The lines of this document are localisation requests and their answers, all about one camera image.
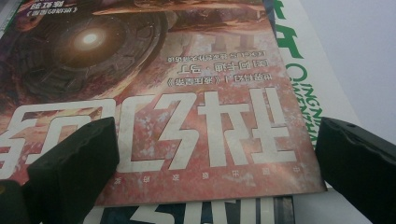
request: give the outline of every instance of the green letter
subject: green letter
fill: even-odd
[[[296,43],[294,42],[294,39],[293,39],[294,36],[297,37],[296,32],[289,27],[281,26],[278,24],[276,25],[276,31],[282,33],[283,36],[285,36],[284,38],[277,39],[277,45],[280,48],[289,49],[291,57],[302,59],[303,56],[301,56],[300,52],[298,51]]]

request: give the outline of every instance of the magazine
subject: magazine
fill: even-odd
[[[229,201],[95,207],[83,224],[294,224],[291,196]]]
[[[0,50],[3,179],[115,117],[97,205],[325,190],[262,1],[28,1]]]
[[[0,38],[7,29],[22,0],[5,0],[0,2]]]
[[[275,0],[276,38],[312,144],[322,117],[359,119],[338,82],[300,1]]]

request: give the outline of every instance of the red-brown cover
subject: red-brown cover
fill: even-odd
[[[115,117],[98,205],[325,189],[261,1],[28,1],[0,50],[2,179]]]

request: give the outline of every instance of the white magazine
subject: white magazine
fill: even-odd
[[[321,117],[360,125],[300,1],[275,0],[276,38],[315,144]]]

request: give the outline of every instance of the white surface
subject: white surface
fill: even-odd
[[[301,2],[361,127],[396,144],[396,2]],[[295,196],[294,206],[296,224],[370,223],[335,191]]]

